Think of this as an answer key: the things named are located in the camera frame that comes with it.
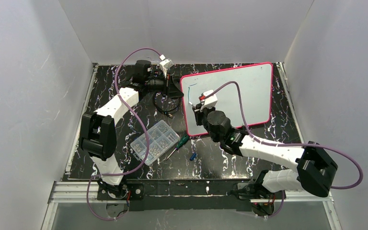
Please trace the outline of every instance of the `wall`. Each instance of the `wall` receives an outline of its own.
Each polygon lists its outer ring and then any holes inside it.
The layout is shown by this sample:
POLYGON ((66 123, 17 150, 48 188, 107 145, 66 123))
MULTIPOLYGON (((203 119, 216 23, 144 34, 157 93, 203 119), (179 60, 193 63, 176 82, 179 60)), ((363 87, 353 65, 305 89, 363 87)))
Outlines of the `wall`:
MULTIPOLYGON (((364 170, 361 185, 335 191, 343 229, 368 229, 368 1, 316 0, 286 58, 291 98, 304 139, 334 146, 364 170)), ((335 154, 334 185, 357 170, 335 154)))
MULTIPOLYGON (((284 61, 313 0, 60 0, 93 62, 150 46, 176 63, 284 61)), ((152 60, 151 52, 143 54, 152 60)))
POLYGON ((57 0, 0 1, 0 229, 40 229, 91 74, 57 0))

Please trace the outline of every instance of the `tabletop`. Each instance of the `tabletop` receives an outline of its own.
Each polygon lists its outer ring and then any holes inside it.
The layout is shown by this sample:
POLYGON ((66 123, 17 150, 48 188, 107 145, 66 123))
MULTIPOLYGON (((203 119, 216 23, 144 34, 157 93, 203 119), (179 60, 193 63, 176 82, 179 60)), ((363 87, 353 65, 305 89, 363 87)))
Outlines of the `tabletop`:
MULTIPOLYGON (((170 73, 176 79, 188 74, 206 72, 218 69, 233 68, 249 64, 176 64, 170 73)), ((105 105, 115 95, 114 74, 117 66, 99 66, 95 75, 87 111, 95 111, 105 105)), ((133 73, 133 66, 121 69, 118 85, 133 73)), ((151 128, 160 120, 169 124, 180 136, 186 134, 184 112, 180 106, 173 118, 159 113, 152 103, 153 94, 148 94, 133 107, 147 128, 151 128)), ((159 105, 172 106, 176 101, 163 99, 157 95, 159 105)), ((289 106, 279 72, 274 65, 271 119, 262 125, 252 126, 252 133, 269 140, 284 143, 300 143, 299 133, 289 106)), ((116 124, 117 146, 115 157, 121 169, 126 172, 134 169, 139 161, 133 156, 130 143, 144 132, 137 119, 126 113, 116 124)), ((71 170, 63 180, 89 180, 91 175, 98 174, 89 155, 79 152, 75 147, 71 170)), ((261 170, 280 170, 282 166, 254 157, 240 157, 229 155, 219 148, 219 144, 212 142, 209 137, 191 138, 183 147, 174 153, 168 160, 167 151, 151 166, 144 165, 142 169, 125 176, 127 179, 247 179, 255 178, 261 170), (190 161, 193 152, 197 157, 190 161)))

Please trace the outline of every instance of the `clear plastic container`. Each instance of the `clear plastic container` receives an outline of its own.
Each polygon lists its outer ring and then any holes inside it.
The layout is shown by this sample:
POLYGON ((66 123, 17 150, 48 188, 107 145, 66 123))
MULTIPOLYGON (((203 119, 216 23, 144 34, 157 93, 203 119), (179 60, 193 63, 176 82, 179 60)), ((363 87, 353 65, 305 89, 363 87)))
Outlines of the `clear plastic container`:
MULTIPOLYGON (((180 136, 163 120, 151 127, 148 133, 150 149, 145 161, 146 165, 151 165, 155 162, 180 139, 180 136)), ((135 151, 136 159, 142 161, 146 154, 145 134, 132 141, 130 147, 135 151)))

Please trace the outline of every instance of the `green screwdriver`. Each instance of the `green screwdriver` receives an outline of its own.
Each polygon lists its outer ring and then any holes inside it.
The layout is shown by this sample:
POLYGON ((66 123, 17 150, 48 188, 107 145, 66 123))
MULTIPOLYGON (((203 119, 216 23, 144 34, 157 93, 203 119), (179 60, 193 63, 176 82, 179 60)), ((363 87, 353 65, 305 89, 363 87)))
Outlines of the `green screwdriver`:
POLYGON ((177 145, 175 146, 175 149, 170 153, 170 155, 166 158, 166 160, 168 160, 171 155, 179 148, 181 148, 181 146, 183 146, 185 143, 187 143, 187 141, 190 139, 190 137, 188 135, 183 136, 180 141, 177 143, 177 145))

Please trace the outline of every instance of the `blue marker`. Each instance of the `blue marker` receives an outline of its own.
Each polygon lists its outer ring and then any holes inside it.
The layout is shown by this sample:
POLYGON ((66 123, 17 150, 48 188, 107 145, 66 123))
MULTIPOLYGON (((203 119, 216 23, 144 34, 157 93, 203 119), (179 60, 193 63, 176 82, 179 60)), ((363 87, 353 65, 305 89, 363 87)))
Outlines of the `blue marker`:
POLYGON ((196 152, 194 152, 193 155, 190 157, 190 161, 193 161, 195 157, 196 157, 196 152))

